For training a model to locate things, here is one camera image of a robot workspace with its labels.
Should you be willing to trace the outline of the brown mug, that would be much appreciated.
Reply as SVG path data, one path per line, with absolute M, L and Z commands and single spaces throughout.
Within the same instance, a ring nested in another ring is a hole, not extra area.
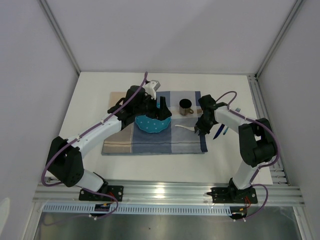
M 179 113 L 182 116 L 194 113 L 194 110 L 192 109 L 192 102 L 189 99 L 184 98 L 179 101 Z

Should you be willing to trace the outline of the teal dotted plate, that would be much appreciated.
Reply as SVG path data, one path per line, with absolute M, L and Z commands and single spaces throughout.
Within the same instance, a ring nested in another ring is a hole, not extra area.
M 169 127 L 171 117 L 168 117 L 165 120 L 158 120 L 149 118 L 146 115 L 141 115 L 135 118 L 135 123 L 140 130 L 148 134 L 155 134 L 160 133 Z

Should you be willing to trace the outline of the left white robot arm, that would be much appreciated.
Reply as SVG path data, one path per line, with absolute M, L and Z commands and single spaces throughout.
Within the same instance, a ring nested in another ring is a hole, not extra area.
M 77 186 L 90 191 L 92 197 L 101 201 L 108 195 L 106 180 L 84 168 L 83 158 L 108 137 L 124 130 L 136 117 L 147 116 L 164 121 L 172 113 L 164 96 L 157 99 L 158 81 L 148 81 L 144 86 L 132 85 L 107 114 L 85 130 L 70 138 L 53 139 L 44 172 L 54 175 L 66 187 Z

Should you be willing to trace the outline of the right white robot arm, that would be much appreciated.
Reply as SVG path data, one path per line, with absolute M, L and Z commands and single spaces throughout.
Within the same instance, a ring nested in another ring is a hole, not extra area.
M 222 198 L 233 203 L 251 196 L 252 182 L 260 169 L 272 166 L 278 161 L 280 146 L 266 118 L 251 119 L 230 108 L 225 102 L 216 102 L 211 95 L 199 100 L 202 115 L 195 124 L 199 135 L 210 133 L 214 125 L 222 124 L 238 134 L 240 167 L 229 181 Z

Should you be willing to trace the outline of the white ceramic spoon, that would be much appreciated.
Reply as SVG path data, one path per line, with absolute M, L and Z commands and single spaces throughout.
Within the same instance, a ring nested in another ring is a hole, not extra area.
M 189 127 L 189 126 L 184 126 L 184 125 L 180 125 L 180 124 L 176 124 L 175 127 L 187 129 L 187 130 L 192 131 L 192 132 L 196 131 L 195 127 Z

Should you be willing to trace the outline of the blue beige checked cloth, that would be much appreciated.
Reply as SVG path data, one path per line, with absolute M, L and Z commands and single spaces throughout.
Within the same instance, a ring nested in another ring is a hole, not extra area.
M 183 125 L 194 127 L 202 109 L 198 103 L 200 91 L 159 91 L 158 97 L 165 97 L 166 104 L 172 113 L 167 129 L 159 133 L 147 133 L 138 128 L 135 121 L 124 130 L 104 140 L 103 155 L 165 155 L 165 154 L 204 154 L 208 151 L 206 138 L 193 131 L 175 127 Z M 192 102 L 193 114 L 180 115 L 179 102 L 189 99 Z

